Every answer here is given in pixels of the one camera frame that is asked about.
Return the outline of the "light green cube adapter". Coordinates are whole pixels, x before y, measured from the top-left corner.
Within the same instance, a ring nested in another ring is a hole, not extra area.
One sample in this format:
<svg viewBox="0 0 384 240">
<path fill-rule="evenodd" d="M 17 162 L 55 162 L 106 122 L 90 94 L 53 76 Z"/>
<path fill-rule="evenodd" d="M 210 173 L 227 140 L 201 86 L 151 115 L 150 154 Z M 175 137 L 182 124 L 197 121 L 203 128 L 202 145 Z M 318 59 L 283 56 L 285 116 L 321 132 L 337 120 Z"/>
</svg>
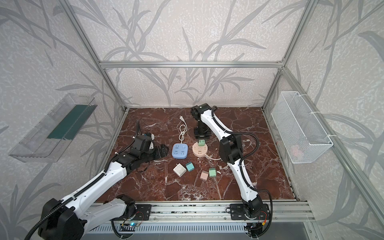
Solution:
<svg viewBox="0 0 384 240">
<path fill-rule="evenodd" d="M 215 168 L 210 168 L 209 169 L 209 177 L 216 177 L 217 176 L 217 171 Z"/>
</svg>

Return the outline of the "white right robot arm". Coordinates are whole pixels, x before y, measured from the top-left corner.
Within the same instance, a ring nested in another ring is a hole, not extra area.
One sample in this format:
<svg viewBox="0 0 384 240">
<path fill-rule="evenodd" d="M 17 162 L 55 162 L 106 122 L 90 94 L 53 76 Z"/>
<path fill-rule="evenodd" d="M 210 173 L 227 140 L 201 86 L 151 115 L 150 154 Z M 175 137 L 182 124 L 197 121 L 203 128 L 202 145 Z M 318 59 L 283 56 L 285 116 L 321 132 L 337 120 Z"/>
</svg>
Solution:
<svg viewBox="0 0 384 240">
<path fill-rule="evenodd" d="M 260 141 L 256 135 L 247 132 L 234 132 L 219 120 L 215 114 L 216 106 L 210 107 L 208 104 L 193 106 L 191 115 L 198 121 L 203 129 L 209 131 L 219 140 L 219 156 L 233 172 L 241 192 L 245 215 L 249 219 L 255 219 L 262 210 L 263 201 L 248 175 L 245 166 L 245 159 L 250 157 L 260 147 Z M 255 139 L 256 146 L 248 154 L 244 154 L 242 136 L 249 136 Z"/>
</svg>

